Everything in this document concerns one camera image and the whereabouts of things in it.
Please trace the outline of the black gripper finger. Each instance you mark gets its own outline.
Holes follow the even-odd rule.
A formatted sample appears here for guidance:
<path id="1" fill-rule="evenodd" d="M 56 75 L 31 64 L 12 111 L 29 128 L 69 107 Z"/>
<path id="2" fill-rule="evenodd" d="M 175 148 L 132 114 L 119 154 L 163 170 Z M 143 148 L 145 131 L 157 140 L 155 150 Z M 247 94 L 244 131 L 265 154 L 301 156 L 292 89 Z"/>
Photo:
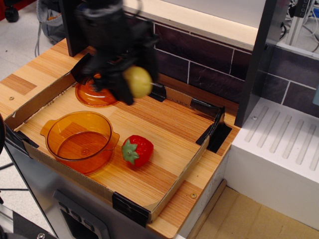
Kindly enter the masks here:
<path id="1" fill-rule="evenodd" d="M 159 70 L 158 70 L 158 60 L 156 56 L 156 51 L 153 47 L 144 48 L 141 51 L 139 66 L 144 68 L 154 83 L 158 82 L 159 79 Z"/>
<path id="2" fill-rule="evenodd" d="M 117 101 L 126 105 L 134 103 L 133 95 L 122 71 L 100 71 L 93 74 L 93 87 L 97 92 L 107 89 Z"/>

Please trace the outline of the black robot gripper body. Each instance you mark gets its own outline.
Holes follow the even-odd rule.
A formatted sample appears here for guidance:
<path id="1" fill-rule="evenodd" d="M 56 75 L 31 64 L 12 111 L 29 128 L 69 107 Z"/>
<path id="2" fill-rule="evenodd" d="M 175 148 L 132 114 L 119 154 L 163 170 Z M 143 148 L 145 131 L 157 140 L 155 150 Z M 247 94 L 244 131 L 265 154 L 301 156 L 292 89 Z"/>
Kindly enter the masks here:
<path id="1" fill-rule="evenodd" d="M 114 61 L 139 66 L 141 51 L 159 41 L 151 20 L 137 20 L 138 13 L 127 16 L 121 0 L 85 0 L 76 7 L 76 18 L 90 46 L 96 53 L 86 65 L 85 74 L 114 71 Z"/>

